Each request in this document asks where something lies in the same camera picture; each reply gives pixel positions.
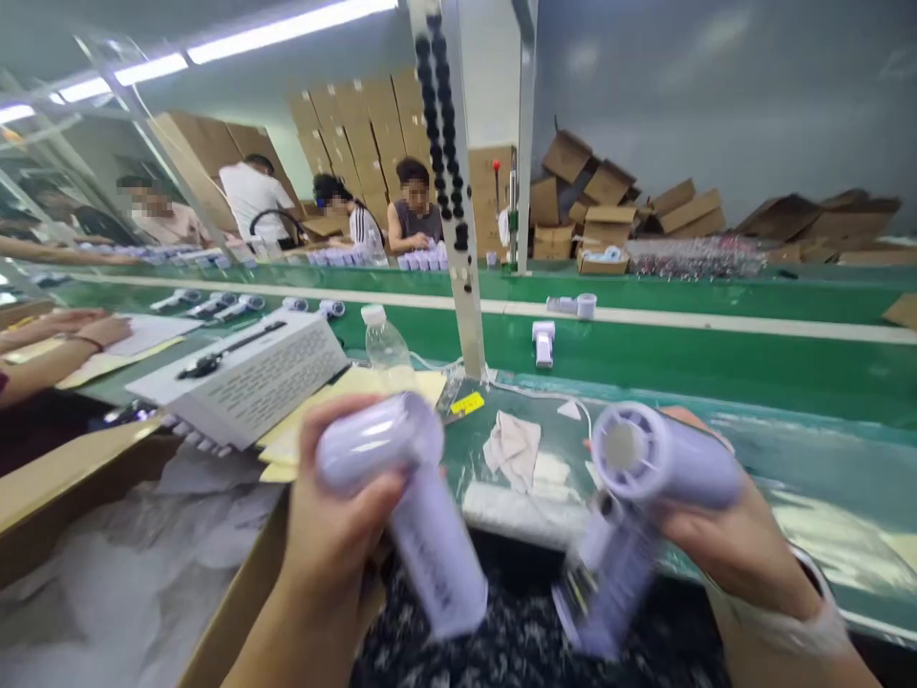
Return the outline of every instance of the cloth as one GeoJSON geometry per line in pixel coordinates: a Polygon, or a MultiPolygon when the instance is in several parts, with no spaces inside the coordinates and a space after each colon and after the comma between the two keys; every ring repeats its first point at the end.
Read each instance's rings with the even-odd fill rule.
{"type": "Polygon", "coordinates": [[[530,492],[541,440],[541,425],[498,411],[494,429],[484,443],[484,461],[491,472],[499,469],[514,490],[530,492]]]}
{"type": "MultiPolygon", "coordinates": [[[[223,183],[229,208],[236,219],[239,235],[243,238],[253,236],[251,221],[258,213],[274,208],[289,210],[295,207],[280,182],[249,167],[244,162],[237,162],[220,170],[220,181],[223,183]]],[[[274,214],[267,215],[258,221],[255,234],[262,239],[274,241],[289,238],[284,224],[274,214]]]]}
{"type": "Polygon", "coordinates": [[[430,204],[427,214],[422,217],[415,215],[404,199],[395,201],[394,205],[398,221],[401,223],[402,239],[407,239],[415,234],[426,234],[437,244],[442,241],[442,217],[436,205],[430,204]]]}
{"type": "Polygon", "coordinates": [[[362,205],[358,205],[351,213],[351,239],[355,246],[367,248],[369,251],[382,249],[382,232],[376,223],[373,214],[362,205]]]}

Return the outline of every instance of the man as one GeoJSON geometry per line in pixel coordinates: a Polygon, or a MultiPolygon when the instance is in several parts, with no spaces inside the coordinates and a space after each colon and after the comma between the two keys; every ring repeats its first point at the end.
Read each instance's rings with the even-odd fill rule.
{"type": "Polygon", "coordinates": [[[137,239],[111,215],[83,205],[46,180],[23,179],[19,181],[19,186],[58,222],[79,228],[90,236],[104,237],[119,246],[138,244],[137,239]]]}
{"type": "Polygon", "coordinates": [[[175,203],[159,193],[151,180],[129,175],[117,180],[116,185],[118,191],[131,197],[134,222],[157,244],[196,244],[203,248],[214,246],[207,228],[194,209],[175,203]]]}
{"type": "Polygon", "coordinates": [[[405,158],[395,172],[401,182],[401,198],[389,204],[389,244],[395,253],[423,250],[433,239],[442,241],[439,208],[430,203],[430,172],[423,162],[405,158]]]}
{"type": "Polygon", "coordinates": [[[283,250],[296,246],[275,213],[261,218],[255,227],[251,226],[265,210],[285,210],[296,220],[304,219],[299,205],[274,179],[274,164],[270,160],[257,154],[247,156],[242,162],[221,169],[220,181],[244,241],[259,238],[276,241],[283,250]]]}

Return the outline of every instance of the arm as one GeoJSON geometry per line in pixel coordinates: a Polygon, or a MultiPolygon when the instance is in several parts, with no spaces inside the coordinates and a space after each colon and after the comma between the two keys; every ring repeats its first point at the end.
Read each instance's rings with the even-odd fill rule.
{"type": "Polygon", "coordinates": [[[360,582],[366,561],[401,497],[402,481],[382,476],[349,501],[315,480],[315,448],[335,419],[379,401],[341,398],[309,415],[290,501],[287,552],[223,688],[345,688],[361,639],[360,582]]]}

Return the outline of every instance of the ceiling light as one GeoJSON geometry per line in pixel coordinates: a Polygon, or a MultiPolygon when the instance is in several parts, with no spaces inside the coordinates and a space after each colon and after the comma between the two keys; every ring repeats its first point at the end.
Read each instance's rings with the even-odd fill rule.
{"type": "Polygon", "coordinates": [[[60,90],[60,94],[67,102],[79,102],[80,100],[85,100],[88,97],[107,94],[110,91],[111,89],[108,88],[108,84],[105,83],[105,79],[100,76],[99,78],[90,79],[89,81],[82,81],[73,86],[63,88],[60,90]]]}
{"type": "Polygon", "coordinates": [[[131,86],[141,81],[157,78],[158,76],[174,74],[175,72],[180,72],[187,68],[188,63],[185,61],[184,57],[181,56],[181,53],[172,53],[166,57],[160,57],[159,59],[143,62],[134,67],[125,67],[122,70],[118,70],[115,72],[115,78],[121,86],[131,86]]]}
{"type": "Polygon", "coordinates": [[[17,119],[25,119],[35,114],[29,105],[11,105],[0,110],[0,124],[9,124],[17,119]]]}
{"type": "Polygon", "coordinates": [[[222,57],[245,53],[274,43],[281,43],[307,33],[330,29],[331,27],[351,22],[354,19],[361,19],[377,12],[394,10],[397,7],[398,0],[344,0],[344,2],[308,11],[290,19],[265,24],[256,29],[250,29],[189,48],[188,56],[195,64],[204,64],[222,57]]]}

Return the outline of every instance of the finger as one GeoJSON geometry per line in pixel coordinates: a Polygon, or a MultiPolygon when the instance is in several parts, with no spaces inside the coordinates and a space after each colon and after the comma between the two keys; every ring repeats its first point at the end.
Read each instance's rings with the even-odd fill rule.
{"type": "Polygon", "coordinates": [[[381,530],[404,492],[404,479],[395,473],[379,476],[349,504],[352,538],[381,530]]]}
{"type": "Polygon", "coordinates": [[[315,448],[319,438],[339,418],[349,416],[357,411],[378,403],[380,395],[351,395],[341,397],[323,404],[309,412],[299,432],[299,467],[300,471],[311,471],[315,464],[315,448]]]}

